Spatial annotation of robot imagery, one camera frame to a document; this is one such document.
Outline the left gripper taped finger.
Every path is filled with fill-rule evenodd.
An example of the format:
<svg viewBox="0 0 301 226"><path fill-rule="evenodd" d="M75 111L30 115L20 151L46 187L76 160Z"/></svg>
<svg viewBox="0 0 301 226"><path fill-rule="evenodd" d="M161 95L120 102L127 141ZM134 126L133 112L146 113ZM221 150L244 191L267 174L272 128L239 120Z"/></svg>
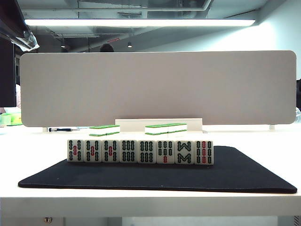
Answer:
<svg viewBox="0 0 301 226"><path fill-rule="evenodd" d="M32 50L32 32L31 30L28 30L28 27L26 27L24 31L21 30L21 34L18 34L1 20L0 37L7 39L12 44L17 45L22 51Z"/></svg>
<svg viewBox="0 0 301 226"><path fill-rule="evenodd" d="M0 1L0 20L5 22L10 28L21 34L29 26L25 23L24 16L16 0ZM32 33L32 48L38 48L36 37Z"/></svg>

